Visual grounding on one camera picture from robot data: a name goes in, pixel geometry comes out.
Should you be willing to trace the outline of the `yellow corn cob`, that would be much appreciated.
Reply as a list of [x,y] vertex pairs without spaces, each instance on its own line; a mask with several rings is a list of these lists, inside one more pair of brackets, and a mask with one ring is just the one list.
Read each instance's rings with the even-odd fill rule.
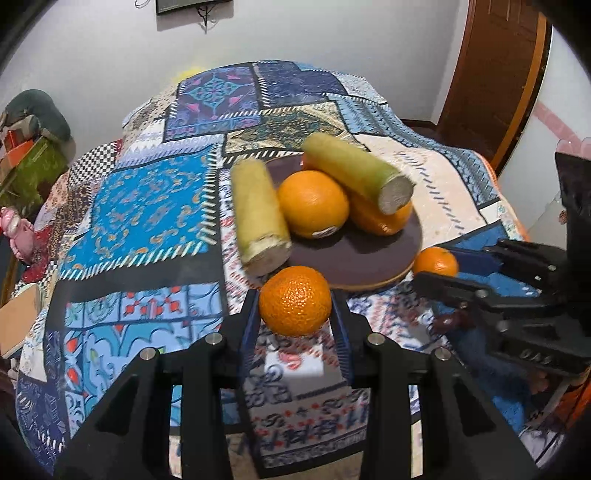
[[230,183],[238,253],[243,270],[260,277],[290,258],[290,231],[273,179],[262,160],[246,158],[231,167]]
[[384,215],[395,214],[413,196],[415,184],[388,162],[344,140],[312,133],[301,149],[312,168],[332,176]]

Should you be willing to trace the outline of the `large orange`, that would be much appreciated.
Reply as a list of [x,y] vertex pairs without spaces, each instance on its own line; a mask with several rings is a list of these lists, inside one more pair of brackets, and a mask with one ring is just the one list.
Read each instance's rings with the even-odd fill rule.
[[356,192],[349,191],[349,220],[359,229],[371,235],[394,236],[407,225],[412,213],[413,204],[407,202],[396,213],[386,215],[379,208]]
[[290,231],[302,238],[331,236],[349,218],[349,198],[329,175],[317,170],[291,174],[276,191]]

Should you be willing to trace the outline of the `small mandarin orange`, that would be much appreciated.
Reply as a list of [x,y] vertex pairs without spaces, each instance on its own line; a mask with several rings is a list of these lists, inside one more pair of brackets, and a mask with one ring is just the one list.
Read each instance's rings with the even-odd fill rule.
[[260,317],[274,334],[311,336],[327,322],[331,312],[329,283],[310,267],[284,268],[260,289]]

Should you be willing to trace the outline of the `dark purple plate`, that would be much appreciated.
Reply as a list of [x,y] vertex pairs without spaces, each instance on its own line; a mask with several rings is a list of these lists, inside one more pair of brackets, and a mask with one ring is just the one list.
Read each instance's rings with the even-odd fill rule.
[[308,266],[324,275],[332,288],[349,292],[379,289],[404,279],[423,248],[423,229],[413,213],[393,236],[376,236],[346,222],[329,237],[291,236],[287,265]]

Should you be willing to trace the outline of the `patchwork blue bedspread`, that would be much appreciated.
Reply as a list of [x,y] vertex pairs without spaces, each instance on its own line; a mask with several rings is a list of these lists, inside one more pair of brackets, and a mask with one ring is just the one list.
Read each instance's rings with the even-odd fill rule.
[[239,260],[230,167],[294,159],[314,132],[414,181],[425,247],[525,236],[483,157],[406,126],[366,78],[283,60],[186,78],[130,113],[120,142],[77,159],[37,218],[49,261],[16,418],[45,471],[142,348],[188,347],[238,310],[257,279]]

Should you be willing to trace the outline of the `brown wooden door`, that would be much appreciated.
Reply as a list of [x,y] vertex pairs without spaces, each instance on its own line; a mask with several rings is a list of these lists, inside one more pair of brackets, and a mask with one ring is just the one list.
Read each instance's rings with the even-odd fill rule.
[[533,108],[552,28],[532,1],[470,1],[438,123],[445,143],[482,154],[499,173]]

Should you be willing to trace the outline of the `pink toy figure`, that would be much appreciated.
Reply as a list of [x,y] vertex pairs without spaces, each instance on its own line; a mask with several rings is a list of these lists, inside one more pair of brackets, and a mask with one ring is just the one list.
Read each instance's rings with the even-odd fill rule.
[[1,208],[1,233],[8,238],[15,257],[30,264],[34,250],[33,225],[11,207]]

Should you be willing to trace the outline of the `green storage box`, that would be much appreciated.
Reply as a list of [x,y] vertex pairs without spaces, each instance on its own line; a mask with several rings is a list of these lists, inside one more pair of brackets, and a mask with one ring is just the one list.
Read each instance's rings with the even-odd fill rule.
[[13,207],[21,216],[36,214],[68,165],[61,150],[41,137],[1,184],[1,206]]

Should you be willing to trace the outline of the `dark green plush pillow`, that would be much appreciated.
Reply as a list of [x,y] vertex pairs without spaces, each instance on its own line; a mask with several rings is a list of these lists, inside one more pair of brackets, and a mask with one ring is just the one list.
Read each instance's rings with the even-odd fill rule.
[[1,129],[20,131],[24,140],[43,136],[66,143],[71,130],[52,98],[44,91],[28,89],[16,95],[1,113]]

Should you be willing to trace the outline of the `yellow plush object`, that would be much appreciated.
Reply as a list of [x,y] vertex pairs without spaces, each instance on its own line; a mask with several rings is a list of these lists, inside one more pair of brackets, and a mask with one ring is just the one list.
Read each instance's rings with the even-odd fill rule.
[[181,72],[179,72],[178,74],[176,74],[172,81],[176,84],[180,83],[181,81],[184,81],[194,75],[200,74],[204,72],[204,68],[199,68],[199,67],[192,67],[189,69],[185,69]]

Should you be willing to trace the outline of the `small wall monitor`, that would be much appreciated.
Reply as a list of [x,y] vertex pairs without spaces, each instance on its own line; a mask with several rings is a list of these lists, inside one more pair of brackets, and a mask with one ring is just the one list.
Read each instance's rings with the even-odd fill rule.
[[155,0],[155,11],[157,15],[163,15],[177,10],[211,7],[228,2],[229,0]]

